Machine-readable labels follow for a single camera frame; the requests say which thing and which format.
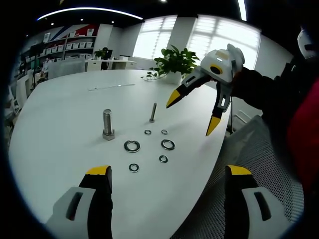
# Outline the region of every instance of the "desk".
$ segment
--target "desk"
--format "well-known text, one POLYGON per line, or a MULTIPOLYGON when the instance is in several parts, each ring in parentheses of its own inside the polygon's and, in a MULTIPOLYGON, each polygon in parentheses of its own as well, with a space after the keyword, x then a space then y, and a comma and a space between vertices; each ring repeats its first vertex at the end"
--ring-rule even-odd
POLYGON ((102 62, 111 63, 111 65, 109 66, 109 69, 112 69, 112 70, 133 69, 134 65, 136 64, 135 61, 129 61, 129 60, 112 60, 112 59, 110 59, 110 60, 85 60, 85 63, 87 65, 87 67, 86 67, 87 71, 100 70, 102 62))
POLYGON ((202 86, 166 109, 176 86, 145 82, 141 76, 146 72, 78 73, 43 82, 32 92, 14 128, 9 161, 18 188, 41 222, 88 169, 101 165, 112 166, 114 239, 167 239, 188 216, 216 163, 229 110, 205 137, 216 90, 202 86), (154 102, 155 122, 149 123, 154 102), (113 112, 112 141, 102 138, 104 109, 113 112), (152 134, 145 135, 145 129, 152 134), (129 139, 141 144, 139 152, 125 151, 129 139), (163 139, 174 141, 175 149, 164 150, 163 139), (168 163, 160 163, 160 155, 168 163), (138 173, 129 171, 131 163, 140 166, 138 173))

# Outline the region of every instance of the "hex bolt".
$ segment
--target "hex bolt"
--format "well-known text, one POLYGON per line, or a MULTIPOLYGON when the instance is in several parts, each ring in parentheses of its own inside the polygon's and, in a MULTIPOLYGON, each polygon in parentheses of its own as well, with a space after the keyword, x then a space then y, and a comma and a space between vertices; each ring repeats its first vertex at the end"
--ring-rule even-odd
POLYGON ((153 110, 152 110, 152 115, 151 115, 151 118, 150 118, 150 122, 151 123, 154 123, 154 116, 155 116, 155 111, 156 111, 156 103, 154 103, 154 105, 153 105, 153 110))
POLYGON ((103 123, 104 123, 104 130, 102 133, 103 139, 108 141, 115 138, 114 129, 112 129, 111 125, 111 114, 112 111, 110 109, 106 109, 103 111, 103 123))

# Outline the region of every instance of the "small washer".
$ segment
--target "small washer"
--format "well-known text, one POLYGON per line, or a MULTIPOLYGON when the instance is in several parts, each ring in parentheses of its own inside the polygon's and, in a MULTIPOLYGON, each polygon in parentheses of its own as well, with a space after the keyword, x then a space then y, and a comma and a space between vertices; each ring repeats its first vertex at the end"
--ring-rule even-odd
POLYGON ((168 158, 167 158, 165 155, 161 155, 161 156, 159 157, 159 161, 160 161, 161 163, 167 163, 167 162, 168 162, 168 158))
POLYGON ((140 170, 140 167, 136 163, 132 163, 129 165, 129 170, 132 173, 137 173, 140 170))
POLYGON ((168 134, 168 131, 167 131, 166 129, 162 129, 162 130, 161 130, 161 133, 167 135, 167 134, 168 134))
POLYGON ((164 148, 164 149, 166 149, 166 150, 173 150, 173 149, 175 149, 175 143, 173 142, 173 141, 171 141, 171 140, 169 140, 169 139, 163 139, 162 141, 161 141, 161 146, 164 148), (171 143, 172 144, 172 147, 167 147, 166 145, 165 145, 165 143, 171 143))
POLYGON ((146 129, 146 130, 144 131, 144 134, 146 134, 146 135, 151 135, 151 134, 152 134, 152 131, 150 131, 149 129, 146 129))
POLYGON ((130 153, 136 153, 137 151, 139 151, 140 148, 141 148, 141 145, 140 145, 140 143, 137 142, 136 140, 128 140, 128 141, 126 141, 126 142, 124 143, 124 149, 125 149, 127 152, 130 152, 130 153), (130 148, 128 147, 128 145, 129 145, 130 143, 135 144, 135 145, 136 145, 136 149, 130 149, 130 148))

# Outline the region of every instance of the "window blinds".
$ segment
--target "window blinds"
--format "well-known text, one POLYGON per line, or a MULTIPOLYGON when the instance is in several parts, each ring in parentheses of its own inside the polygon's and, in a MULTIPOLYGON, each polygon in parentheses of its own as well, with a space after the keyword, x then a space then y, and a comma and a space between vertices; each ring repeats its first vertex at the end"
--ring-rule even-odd
POLYGON ((260 30, 251 26, 214 16, 200 15, 188 41, 188 49, 196 52, 200 60, 214 49, 227 49, 230 43, 239 47, 244 56, 244 66, 254 69, 260 43, 260 30))
POLYGON ((167 48, 176 19, 177 16, 166 16, 146 20, 138 35, 133 56, 146 59, 162 56, 161 50, 167 48))

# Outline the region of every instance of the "ceiling light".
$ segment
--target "ceiling light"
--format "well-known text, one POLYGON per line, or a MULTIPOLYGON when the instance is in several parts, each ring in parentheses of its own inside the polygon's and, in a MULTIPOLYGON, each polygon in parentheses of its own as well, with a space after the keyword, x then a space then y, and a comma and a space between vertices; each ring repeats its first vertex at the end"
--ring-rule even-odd
POLYGON ((101 10, 101 11, 111 11, 111 12, 115 12, 115 13, 119 13, 119 14, 124 14, 124 15, 127 15, 127 16, 131 16, 131 17, 135 17, 139 20, 143 20, 142 17, 139 17, 139 16, 135 16, 135 15, 132 15, 132 14, 129 14, 127 12, 123 12, 123 11, 117 11, 117 10, 112 10, 112 9, 106 9, 106 8, 99 8, 99 7, 73 7, 73 8, 67 8, 67 9, 62 9, 62 10, 59 10, 59 11, 54 11, 54 12, 51 12, 51 13, 48 13, 46 15, 43 15, 41 17, 39 17, 37 19, 37 21, 39 21, 40 19, 42 18, 45 18, 47 16, 51 16, 51 15, 54 15, 54 14, 57 14, 57 13, 60 13, 60 12, 64 12, 64 11, 74 11, 74 10, 101 10))
POLYGON ((245 2, 244 0, 238 0, 239 10, 240 10, 240 16, 243 21, 247 21, 246 17, 246 9, 245 9, 245 2))

